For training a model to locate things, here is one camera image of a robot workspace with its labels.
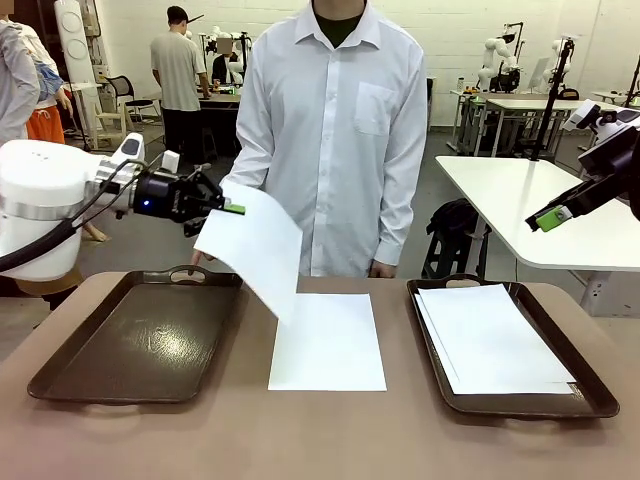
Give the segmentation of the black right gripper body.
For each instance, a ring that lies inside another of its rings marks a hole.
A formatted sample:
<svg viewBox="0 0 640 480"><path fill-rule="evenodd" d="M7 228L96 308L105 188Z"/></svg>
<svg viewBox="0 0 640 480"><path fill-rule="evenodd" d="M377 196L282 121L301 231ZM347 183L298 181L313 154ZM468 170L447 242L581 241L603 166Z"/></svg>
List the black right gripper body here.
<svg viewBox="0 0 640 480"><path fill-rule="evenodd" d="M620 131L579 157L591 178L579 215L587 215L610 200L626 196L639 219L639 132Z"/></svg>

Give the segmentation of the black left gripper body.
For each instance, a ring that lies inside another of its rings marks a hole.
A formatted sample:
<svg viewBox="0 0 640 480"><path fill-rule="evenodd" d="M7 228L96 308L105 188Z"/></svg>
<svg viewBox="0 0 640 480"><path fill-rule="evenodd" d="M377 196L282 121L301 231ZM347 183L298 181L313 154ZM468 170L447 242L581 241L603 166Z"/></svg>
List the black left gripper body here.
<svg viewBox="0 0 640 480"><path fill-rule="evenodd" d="M134 213L175 223L203 218L224 207L222 189L200 170L189 175L142 173L132 199Z"/></svg>

